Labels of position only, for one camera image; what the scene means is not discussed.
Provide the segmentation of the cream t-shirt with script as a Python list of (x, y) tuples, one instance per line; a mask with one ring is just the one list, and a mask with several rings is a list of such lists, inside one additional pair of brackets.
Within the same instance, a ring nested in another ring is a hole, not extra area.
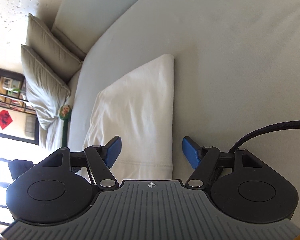
[(122, 150), (110, 171), (119, 183), (172, 179), (173, 98), (174, 56), (164, 54), (98, 93), (83, 147), (118, 135)]

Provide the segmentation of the green massage hammer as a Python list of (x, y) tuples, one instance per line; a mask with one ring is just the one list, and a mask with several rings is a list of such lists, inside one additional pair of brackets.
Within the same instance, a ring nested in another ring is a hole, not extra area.
[(62, 147), (67, 147), (68, 145), (68, 128), (71, 119), (72, 108), (70, 105), (63, 105), (59, 109), (59, 118), (63, 121), (62, 130)]

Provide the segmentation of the dark blue garment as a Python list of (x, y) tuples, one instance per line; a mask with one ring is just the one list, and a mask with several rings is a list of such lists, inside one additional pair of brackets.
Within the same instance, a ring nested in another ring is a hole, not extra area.
[(31, 169), (34, 166), (34, 163), (29, 160), (18, 160), (15, 159), (8, 163), (8, 168), (11, 173), (13, 180), (16, 180), (19, 176), (24, 174), (26, 171)]

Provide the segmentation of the beige throw pillow front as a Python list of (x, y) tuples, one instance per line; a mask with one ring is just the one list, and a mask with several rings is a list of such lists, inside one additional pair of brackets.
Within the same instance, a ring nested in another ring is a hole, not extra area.
[(21, 61), (27, 100), (36, 111), (40, 126), (47, 130), (59, 117), (59, 109), (70, 96), (70, 89), (29, 46), (21, 46)]

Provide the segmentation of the beige throw pillow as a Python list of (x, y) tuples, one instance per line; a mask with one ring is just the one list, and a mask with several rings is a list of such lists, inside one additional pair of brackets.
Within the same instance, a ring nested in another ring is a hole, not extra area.
[(59, 117), (59, 109), (70, 96), (70, 89), (29, 46), (21, 46), (21, 61), (27, 100), (36, 111), (40, 126), (47, 130)]
[(47, 25), (28, 15), (26, 45), (66, 83), (81, 69), (82, 61), (61, 43)]

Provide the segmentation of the black metal shelf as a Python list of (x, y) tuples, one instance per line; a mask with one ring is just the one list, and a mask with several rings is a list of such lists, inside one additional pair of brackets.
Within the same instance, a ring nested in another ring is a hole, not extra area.
[(7, 110), (13, 119), (4, 130), (0, 127), (0, 138), (38, 145), (39, 122), (25, 88), (23, 74), (0, 69), (0, 111)]

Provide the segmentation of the beige throw pillow rear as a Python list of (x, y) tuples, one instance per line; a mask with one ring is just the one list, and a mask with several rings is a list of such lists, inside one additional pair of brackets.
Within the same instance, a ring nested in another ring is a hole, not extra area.
[(81, 69), (82, 61), (61, 43), (47, 25), (28, 15), (26, 45), (66, 83)]

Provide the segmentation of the grey sofa back cushion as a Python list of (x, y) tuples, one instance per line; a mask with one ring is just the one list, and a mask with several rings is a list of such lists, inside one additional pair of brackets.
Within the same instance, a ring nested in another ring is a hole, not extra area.
[(84, 59), (103, 33), (138, 0), (62, 0), (52, 33)]

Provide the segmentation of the red paper wall decoration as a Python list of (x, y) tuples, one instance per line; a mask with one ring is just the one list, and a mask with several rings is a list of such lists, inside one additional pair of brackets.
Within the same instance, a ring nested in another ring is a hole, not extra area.
[(7, 110), (0, 111), (0, 127), (4, 130), (8, 125), (13, 122), (9, 112)]

